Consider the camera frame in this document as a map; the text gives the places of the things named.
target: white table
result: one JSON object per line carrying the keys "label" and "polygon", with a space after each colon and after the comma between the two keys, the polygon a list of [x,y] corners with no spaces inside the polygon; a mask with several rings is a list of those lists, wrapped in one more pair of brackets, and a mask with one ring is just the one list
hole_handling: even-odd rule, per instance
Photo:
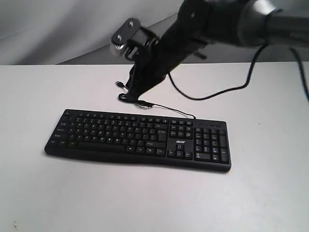
{"label": "white table", "polygon": [[[242,85],[248,67],[181,65],[172,74],[202,97]],[[67,108],[182,117],[117,101],[114,82],[130,68],[0,66],[1,232],[309,231],[309,106],[295,63],[260,63],[247,89],[204,102],[169,80],[141,98],[226,121],[227,174],[46,156]]]}

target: black keyboard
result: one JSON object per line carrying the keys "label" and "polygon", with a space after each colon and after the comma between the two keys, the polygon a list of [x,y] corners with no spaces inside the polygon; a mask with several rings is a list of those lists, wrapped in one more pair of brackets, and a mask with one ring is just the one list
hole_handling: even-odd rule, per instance
{"label": "black keyboard", "polygon": [[231,169],[226,123],[200,119],[65,110],[45,152],[78,160]]}

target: space bar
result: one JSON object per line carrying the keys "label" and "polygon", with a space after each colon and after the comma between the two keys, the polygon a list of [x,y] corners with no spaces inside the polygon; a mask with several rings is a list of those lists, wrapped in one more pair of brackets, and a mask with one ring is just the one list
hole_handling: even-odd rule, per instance
{"label": "space bar", "polygon": [[115,152],[115,153],[125,152],[124,146],[107,145],[107,144],[78,143],[77,148],[89,151],[103,151],[103,152]]}

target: black cable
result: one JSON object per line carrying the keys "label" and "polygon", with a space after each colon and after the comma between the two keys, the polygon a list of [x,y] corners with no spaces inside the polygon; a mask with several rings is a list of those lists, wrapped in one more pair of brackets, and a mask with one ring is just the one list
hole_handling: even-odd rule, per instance
{"label": "black cable", "polygon": [[257,50],[257,52],[255,53],[255,55],[254,55],[254,57],[253,57],[253,59],[252,59],[252,62],[251,62],[251,66],[250,66],[250,68],[249,68],[249,72],[248,72],[248,76],[247,76],[247,81],[246,81],[246,83],[245,83],[243,86],[239,86],[239,87],[235,87],[235,88],[229,88],[229,89],[220,91],[220,92],[218,92],[218,93],[212,94],[212,95],[207,96],[207,97],[204,97],[204,98],[192,98],[192,97],[186,95],[185,93],[183,93],[183,92],[175,85],[175,83],[174,83],[174,81],[173,81],[173,78],[172,78],[172,76],[170,75],[170,73],[168,73],[169,79],[170,79],[172,85],[174,86],[174,88],[175,88],[181,95],[183,95],[184,97],[186,97],[186,98],[188,98],[188,99],[190,99],[190,100],[194,100],[194,101],[208,100],[208,99],[210,99],[210,98],[214,98],[214,97],[216,97],[216,96],[218,96],[218,95],[221,95],[221,94],[224,94],[224,93],[228,93],[228,92],[231,92],[231,91],[244,89],[244,88],[246,88],[246,87],[249,85],[249,83],[250,83],[250,80],[251,80],[251,77],[252,77],[252,72],[253,72],[253,69],[254,69],[254,66],[255,66],[255,64],[256,64],[257,59],[259,58],[259,56],[260,56],[260,54],[263,52],[263,50],[264,50],[265,48],[267,48],[267,47],[268,47],[268,45],[265,44],[265,45],[263,45],[262,47],[260,47],[260,48]]}
{"label": "black cable", "polygon": [[[120,82],[120,81],[117,81],[115,84],[116,84],[118,87],[120,87],[120,88],[126,88],[126,89],[128,89],[128,88],[127,88],[122,82]],[[169,108],[169,107],[167,107],[167,106],[163,106],[163,105],[160,105],[160,104],[155,104],[155,103],[151,103],[151,102],[147,102],[147,101],[142,101],[142,100],[137,100],[137,101],[129,102],[129,101],[127,100],[126,95],[125,95],[124,93],[119,94],[118,99],[119,99],[119,101],[121,101],[121,102],[125,102],[125,103],[135,103],[135,104],[138,104],[138,105],[140,105],[140,106],[146,106],[146,107],[148,107],[148,108],[152,108],[153,106],[156,105],[156,106],[160,106],[160,107],[165,108],[165,109],[169,109],[169,110],[172,110],[172,111],[181,113],[181,114],[183,114],[183,115],[192,116],[193,119],[196,119],[196,118],[197,118],[197,117],[195,117],[195,116],[192,115],[192,114],[187,114],[187,113],[185,113],[185,112],[183,112],[183,111],[176,110],[176,109],[173,109],[173,108]]]}
{"label": "black cable", "polygon": [[309,103],[309,92],[308,92],[308,85],[306,82],[306,75],[305,75],[305,70],[304,70],[304,65],[303,62],[301,60],[300,54],[297,52],[297,50],[295,48],[289,48],[290,51],[293,53],[297,63],[298,63],[298,67],[299,67],[299,72],[300,72],[300,78],[304,87],[304,91],[305,91],[305,95],[308,99],[308,103]]}

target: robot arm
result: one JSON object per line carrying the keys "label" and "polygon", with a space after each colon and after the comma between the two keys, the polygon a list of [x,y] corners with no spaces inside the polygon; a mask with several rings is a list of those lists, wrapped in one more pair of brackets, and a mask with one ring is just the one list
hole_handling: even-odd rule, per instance
{"label": "robot arm", "polygon": [[176,22],[161,39],[137,19],[128,19],[111,43],[115,55],[125,53],[135,62],[126,84],[127,100],[136,102],[188,56],[213,43],[309,47],[309,17],[283,12],[268,0],[184,0]]}

